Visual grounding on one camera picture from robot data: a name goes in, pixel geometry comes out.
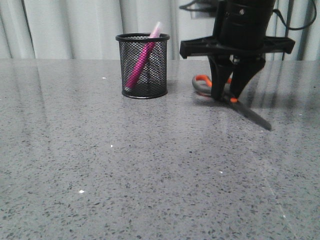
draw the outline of pen holder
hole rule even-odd
[[[119,42],[122,94],[134,99],[152,99],[167,90],[167,34],[149,38],[150,33],[115,37]]]

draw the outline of black mesh pen holder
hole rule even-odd
[[[167,34],[149,38],[150,33],[129,33],[119,41],[122,94],[134,99],[152,99],[167,90]]]

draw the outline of gray countertop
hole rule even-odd
[[[0,60],[0,239],[320,239],[320,61],[274,61],[240,100],[121,94],[117,60]]]

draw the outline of scissor blade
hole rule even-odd
[[[257,125],[263,127],[266,130],[271,131],[272,126],[271,124],[262,118],[259,114],[252,111],[249,107],[243,105],[240,101],[231,102],[230,97],[228,95],[224,96],[224,100],[239,114],[243,115],[247,119],[251,120],[252,122],[256,123]]]

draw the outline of curtain fold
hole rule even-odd
[[[320,0],[315,0],[320,9]],[[214,18],[191,19],[179,9],[191,0],[0,0],[0,58],[119,59],[115,36],[150,32],[157,21],[170,35],[168,58],[179,59],[180,41],[212,34]],[[277,0],[292,27],[313,16],[310,0]],[[287,31],[273,14],[267,36],[296,41],[292,54],[268,53],[267,60],[320,59],[320,19],[304,30]],[[207,59],[205,56],[190,59]]]

